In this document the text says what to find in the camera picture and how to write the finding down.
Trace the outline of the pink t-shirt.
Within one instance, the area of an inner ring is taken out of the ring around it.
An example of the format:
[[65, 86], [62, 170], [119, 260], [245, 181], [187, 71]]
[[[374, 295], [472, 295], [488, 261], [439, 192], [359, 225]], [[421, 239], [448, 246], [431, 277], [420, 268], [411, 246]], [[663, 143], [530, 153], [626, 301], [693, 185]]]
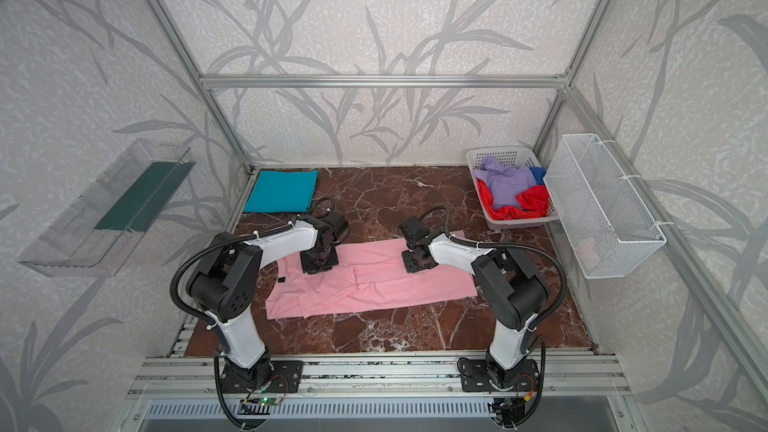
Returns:
[[278, 282], [266, 300], [269, 320], [351, 314], [460, 300], [477, 295], [472, 276], [439, 265], [417, 273], [406, 271], [404, 239], [342, 244], [339, 264], [310, 275], [299, 254], [277, 261]]

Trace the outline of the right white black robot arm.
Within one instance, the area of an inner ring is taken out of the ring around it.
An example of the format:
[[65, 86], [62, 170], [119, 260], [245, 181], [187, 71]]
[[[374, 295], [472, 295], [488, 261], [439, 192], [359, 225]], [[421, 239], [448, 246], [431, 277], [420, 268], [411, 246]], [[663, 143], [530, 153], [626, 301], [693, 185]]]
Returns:
[[529, 351], [534, 322], [549, 298], [542, 274], [519, 247], [483, 245], [431, 231], [417, 217], [399, 229], [406, 241], [402, 258], [407, 272], [447, 265], [474, 277], [496, 320], [486, 353], [489, 381], [500, 390], [511, 388]]

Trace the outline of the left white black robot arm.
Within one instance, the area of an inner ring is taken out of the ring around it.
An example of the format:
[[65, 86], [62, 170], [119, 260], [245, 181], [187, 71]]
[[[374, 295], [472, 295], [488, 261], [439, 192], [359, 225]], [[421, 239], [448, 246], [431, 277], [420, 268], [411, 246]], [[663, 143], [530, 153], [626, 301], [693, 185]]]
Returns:
[[186, 293], [201, 308], [199, 318], [216, 333], [227, 375], [256, 388], [273, 374], [270, 354], [251, 311], [261, 269], [297, 254], [303, 273], [329, 271], [339, 264], [336, 247], [348, 228], [347, 219], [335, 211], [319, 217], [299, 215], [263, 233], [219, 233], [183, 264], [179, 276], [195, 267]]

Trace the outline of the folded teal t-shirt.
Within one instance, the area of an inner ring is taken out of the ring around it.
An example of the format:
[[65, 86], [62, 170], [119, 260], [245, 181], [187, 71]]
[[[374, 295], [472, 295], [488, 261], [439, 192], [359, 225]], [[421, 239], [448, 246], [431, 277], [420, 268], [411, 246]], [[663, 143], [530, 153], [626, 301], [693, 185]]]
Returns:
[[312, 202], [317, 171], [280, 172], [263, 170], [245, 203], [245, 213], [302, 213]]

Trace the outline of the purple t-shirt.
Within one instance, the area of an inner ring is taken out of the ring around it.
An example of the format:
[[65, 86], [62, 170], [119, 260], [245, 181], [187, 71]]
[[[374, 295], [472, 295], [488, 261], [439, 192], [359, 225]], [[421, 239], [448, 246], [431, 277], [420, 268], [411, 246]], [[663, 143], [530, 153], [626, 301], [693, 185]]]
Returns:
[[502, 164], [493, 156], [484, 157], [480, 166], [473, 170], [473, 176], [489, 189], [494, 210], [519, 207], [517, 196], [538, 185], [530, 167]]

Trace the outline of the white plastic laundry basket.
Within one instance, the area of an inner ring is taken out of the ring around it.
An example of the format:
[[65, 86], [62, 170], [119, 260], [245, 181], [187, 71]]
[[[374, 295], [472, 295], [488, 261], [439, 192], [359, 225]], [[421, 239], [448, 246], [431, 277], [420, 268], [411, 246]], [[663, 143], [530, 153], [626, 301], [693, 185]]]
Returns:
[[531, 149], [476, 148], [466, 160], [490, 229], [538, 227], [558, 219], [544, 185], [546, 170]]

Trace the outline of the red t-shirt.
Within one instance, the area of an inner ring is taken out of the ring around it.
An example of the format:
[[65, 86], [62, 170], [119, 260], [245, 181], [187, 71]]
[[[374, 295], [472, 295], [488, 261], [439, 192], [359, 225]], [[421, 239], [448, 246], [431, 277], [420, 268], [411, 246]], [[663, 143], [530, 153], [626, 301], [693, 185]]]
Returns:
[[547, 217], [550, 208], [550, 194], [545, 185], [537, 185], [519, 194], [518, 206], [493, 208], [493, 195], [488, 186], [480, 179], [476, 180], [480, 202], [484, 211], [492, 220], [509, 221]]

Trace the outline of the blue t-shirt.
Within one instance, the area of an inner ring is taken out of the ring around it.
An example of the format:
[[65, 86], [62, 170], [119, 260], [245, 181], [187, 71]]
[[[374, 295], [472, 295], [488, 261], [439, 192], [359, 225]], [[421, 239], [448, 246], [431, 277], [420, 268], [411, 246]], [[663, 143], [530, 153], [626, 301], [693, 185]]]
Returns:
[[529, 170], [531, 171], [536, 184], [543, 186], [544, 177], [546, 176], [547, 170], [542, 167], [530, 167]]

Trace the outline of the green circuit board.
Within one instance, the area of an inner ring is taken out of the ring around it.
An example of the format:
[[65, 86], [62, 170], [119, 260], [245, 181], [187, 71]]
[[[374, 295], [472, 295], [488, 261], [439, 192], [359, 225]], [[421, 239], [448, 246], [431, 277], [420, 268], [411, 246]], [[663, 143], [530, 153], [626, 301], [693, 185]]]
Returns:
[[241, 410], [247, 414], [266, 414], [270, 407], [279, 406], [284, 400], [284, 396], [274, 397], [249, 397], [241, 401]]

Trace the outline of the green mat in shelf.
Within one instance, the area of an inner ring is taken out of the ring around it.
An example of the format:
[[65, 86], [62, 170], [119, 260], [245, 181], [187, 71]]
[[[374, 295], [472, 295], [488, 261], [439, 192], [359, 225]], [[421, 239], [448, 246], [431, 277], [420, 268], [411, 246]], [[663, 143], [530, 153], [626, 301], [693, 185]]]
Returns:
[[95, 229], [146, 233], [195, 165], [195, 162], [153, 162]]

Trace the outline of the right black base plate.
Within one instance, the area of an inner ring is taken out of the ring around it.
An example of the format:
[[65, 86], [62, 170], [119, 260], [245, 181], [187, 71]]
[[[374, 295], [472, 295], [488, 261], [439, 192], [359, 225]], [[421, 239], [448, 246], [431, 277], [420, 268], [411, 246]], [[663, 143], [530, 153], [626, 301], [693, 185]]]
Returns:
[[461, 357], [457, 368], [463, 392], [531, 393], [540, 385], [538, 364], [530, 358], [523, 358], [512, 368], [504, 369], [490, 357], [477, 360]]

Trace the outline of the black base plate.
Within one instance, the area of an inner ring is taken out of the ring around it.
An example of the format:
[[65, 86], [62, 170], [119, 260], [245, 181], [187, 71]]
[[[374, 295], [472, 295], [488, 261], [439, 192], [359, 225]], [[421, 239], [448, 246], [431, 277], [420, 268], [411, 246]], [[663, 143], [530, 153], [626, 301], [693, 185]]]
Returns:
[[463, 392], [531, 393], [540, 385], [538, 364], [530, 358], [523, 358], [512, 368], [504, 369], [490, 357], [477, 360], [461, 357], [457, 368]]
[[304, 365], [300, 360], [266, 359], [244, 369], [226, 359], [219, 376], [221, 389], [224, 394], [294, 394], [298, 392]]

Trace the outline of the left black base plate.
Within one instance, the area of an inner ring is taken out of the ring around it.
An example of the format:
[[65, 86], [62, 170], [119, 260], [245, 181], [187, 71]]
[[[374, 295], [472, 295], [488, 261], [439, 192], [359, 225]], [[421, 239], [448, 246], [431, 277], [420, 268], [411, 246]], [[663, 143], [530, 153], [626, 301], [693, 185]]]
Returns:
[[224, 394], [294, 394], [298, 392], [304, 365], [300, 360], [266, 359], [244, 369], [226, 359], [219, 376], [221, 389]]

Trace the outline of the aluminium mounting rail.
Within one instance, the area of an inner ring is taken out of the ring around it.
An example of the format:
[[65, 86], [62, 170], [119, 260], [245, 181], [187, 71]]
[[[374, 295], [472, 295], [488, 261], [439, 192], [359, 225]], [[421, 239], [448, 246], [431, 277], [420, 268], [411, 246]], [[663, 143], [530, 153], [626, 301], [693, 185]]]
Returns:
[[[295, 355], [304, 363], [294, 398], [454, 397], [462, 394], [457, 362], [482, 359], [479, 351]], [[627, 396], [630, 386], [614, 355], [586, 349], [546, 353], [546, 396]], [[144, 361], [128, 399], [213, 398], [211, 358], [150, 358]]]

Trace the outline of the clear plastic wall shelf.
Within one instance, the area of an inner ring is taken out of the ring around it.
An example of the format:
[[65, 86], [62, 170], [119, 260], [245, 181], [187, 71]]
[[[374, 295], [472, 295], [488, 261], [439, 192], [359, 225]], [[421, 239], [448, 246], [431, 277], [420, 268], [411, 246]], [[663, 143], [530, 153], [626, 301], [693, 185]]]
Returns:
[[153, 162], [195, 162], [186, 145], [137, 139], [20, 256], [47, 277], [107, 278], [117, 274], [146, 233], [95, 226]]

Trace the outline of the aluminium frame profile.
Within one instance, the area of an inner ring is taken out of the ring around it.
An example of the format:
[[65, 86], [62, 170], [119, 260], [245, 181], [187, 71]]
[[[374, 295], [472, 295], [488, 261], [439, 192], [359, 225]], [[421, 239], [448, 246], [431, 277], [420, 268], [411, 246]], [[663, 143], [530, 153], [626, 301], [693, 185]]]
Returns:
[[[204, 75], [194, 64], [189, 48], [178, 27], [172, 20], [163, 0], [144, 0], [161, 32], [170, 44], [175, 56], [191, 81], [194, 92], [203, 100], [219, 128], [224, 132], [231, 148], [236, 153], [244, 152], [241, 141], [235, 136], [233, 127], [217, 108], [210, 91], [213, 88], [504, 88], [504, 89], [554, 89], [555, 103], [539, 133], [534, 149], [541, 150], [546, 136], [552, 131], [554, 122], [563, 104], [568, 103], [585, 128], [597, 134], [606, 144], [609, 153], [626, 173], [636, 174], [632, 165], [614, 143], [611, 133], [597, 118], [583, 94], [575, 87], [574, 80], [598, 30], [608, 16], [608, 10], [615, 0], [598, 0], [586, 30], [577, 47], [571, 65], [561, 74], [541, 75], [344, 75], [344, 74], [235, 74]], [[707, 316], [734, 361], [750, 380], [760, 397], [767, 396], [767, 350], [745, 322], [737, 307], [726, 297], [712, 274], [698, 257], [692, 244], [687, 240], [681, 226], [673, 222], [671, 215], [653, 194], [649, 183], [633, 177], [632, 184], [640, 199], [648, 207], [650, 215], [659, 220], [667, 242], [665, 252], [678, 275], [689, 289], [689, 295]]]

